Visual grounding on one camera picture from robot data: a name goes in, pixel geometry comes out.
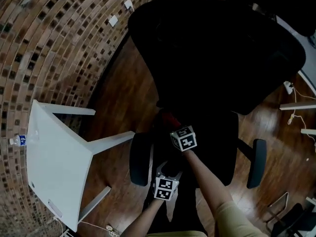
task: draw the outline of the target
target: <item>chair backrest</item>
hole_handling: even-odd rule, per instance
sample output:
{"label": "chair backrest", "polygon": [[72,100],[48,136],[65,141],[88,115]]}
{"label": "chair backrest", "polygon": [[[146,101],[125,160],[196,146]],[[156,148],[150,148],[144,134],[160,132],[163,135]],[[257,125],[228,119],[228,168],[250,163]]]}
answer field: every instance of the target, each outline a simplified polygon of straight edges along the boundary
{"label": "chair backrest", "polygon": [[287,30],[233,1],[156,0],[128,27],[160,104],[172,110],[247,114],[305,63]]}

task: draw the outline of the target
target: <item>bottle label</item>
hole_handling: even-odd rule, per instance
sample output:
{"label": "bottle label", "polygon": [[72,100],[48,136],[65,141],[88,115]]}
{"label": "bottle label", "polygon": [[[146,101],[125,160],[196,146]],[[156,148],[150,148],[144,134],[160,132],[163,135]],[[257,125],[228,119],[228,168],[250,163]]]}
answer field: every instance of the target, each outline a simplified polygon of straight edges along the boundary
{"label": "bottle label", "polygon": [[19,135],[19,137],[20,137],[21,146],[25,146],[26,145],[25,135]]}

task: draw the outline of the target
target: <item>forearm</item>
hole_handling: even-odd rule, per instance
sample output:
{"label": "forearm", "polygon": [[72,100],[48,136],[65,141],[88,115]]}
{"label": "forearm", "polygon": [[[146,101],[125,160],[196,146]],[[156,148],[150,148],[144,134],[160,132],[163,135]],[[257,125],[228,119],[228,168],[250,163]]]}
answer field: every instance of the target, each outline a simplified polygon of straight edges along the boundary
{"label": "forearm", "polygon": [[197,179],[201,192],[215,215],[216,209],[223,203],[232,201],[232,196],[223,183],[205,166],[192,150],[184,152],[193,173]]}
{"label": "forearm", "polygon": [[154,199],[135,221],[121,234],[121,237],[144,237],[146,236],[163,200]]}

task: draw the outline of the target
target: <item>white cable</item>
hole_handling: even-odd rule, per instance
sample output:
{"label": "white cable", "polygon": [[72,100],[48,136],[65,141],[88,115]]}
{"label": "white cable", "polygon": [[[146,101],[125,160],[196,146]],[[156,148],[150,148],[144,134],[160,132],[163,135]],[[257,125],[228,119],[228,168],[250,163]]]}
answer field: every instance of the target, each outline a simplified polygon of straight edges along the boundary
{"label": "white cable", "polygon": [[61,224],[61,222],[59,221],[59,219],[56,216],[54,217],[54,220],[56,220],[60,224],[60,226],[61,226],[61,235],[63,235],[63,233],[64,233],[63,224]]}
{"label": "white cable", "polygon": [[307,97],[307,98],[312,98],[312,99],[315,99],[316,100],[316,98],[314,98],[314,97],[309,97],[309,96],[304,96],[304,95],[302,95],[300,92],[298,92],[298,90],[296,89],[296,88],[294,88],[294,86],[293,86],[293,89],[294,89],[294,91],[296,91],[300,96],[302,96],[302,97]]}
{"label": "white cable", "polygon": [[[295,99],[295,103],[296,103],[296,92],[297,92],[300,96],[302,96],[302,97],[312,98],[312,99],[315,99],[315,100],[316,100],[316,98],[308,97],[308,96],[302,95],[300,92],[297,91],[297,89],[294,87],[294,85],[293,85],[292,83],[291,83],[291,85],[292,85],[292,87],[293,87],[293,89],[294,89],[294,99]],[[304,122],[302,116],[297,116],[297,115],[295,115],[295,110],[294,110],[293,113],[291,114],[291,117],[290,117],[290,119],[287,121],[287,124],[291,124],[294,118],[301,118],[301,120],[302,120],[302,122],[303,122],[303,124],[304,124],[304,127],[305,127],[305,129],[306,129],[306,124],[305,124],[305,122]],[[316,141],[315,141],[314,137],[310,136],[309,134],[306,134],[306,135],[314,140],[315,146],[316,146]]]}
{"label": "white cable", "polygon": [[91,225],[91,226],[94,226],[94,227],[97,227],[97,228],[101,228],[101,229],[103,229],[103,230],[105,230],[105,231],[108,231],[108,232],[109,232],[109,235],[112,236],[112,237],[119,237],[119,235],[118,235],[117,233],[115,233],[115,232],[113,232],[113,231],[109,231],[109,230],[107,230],[107,229],[105,229],[105,228],[103,228],[103,227],[98,227],[98,226],[96,226],[96,225],[94,225],[94,224],[90,224],[90,223],[84,222],[84,221],[81,221],[81,222],[82,222],[82,223],[85,223],[85,224],[88,224],[88,225]]}

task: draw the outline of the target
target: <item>red object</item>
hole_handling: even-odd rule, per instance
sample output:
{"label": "red object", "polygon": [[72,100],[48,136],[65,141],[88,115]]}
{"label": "red object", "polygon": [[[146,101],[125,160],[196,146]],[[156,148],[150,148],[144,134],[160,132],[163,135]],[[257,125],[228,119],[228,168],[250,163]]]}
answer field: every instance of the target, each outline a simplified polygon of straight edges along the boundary
{"label": "red object", "polygon": [[161,117],[163,126],[167,128],[170,132],[180,128],[181,123],[170,112],[162,113]]}

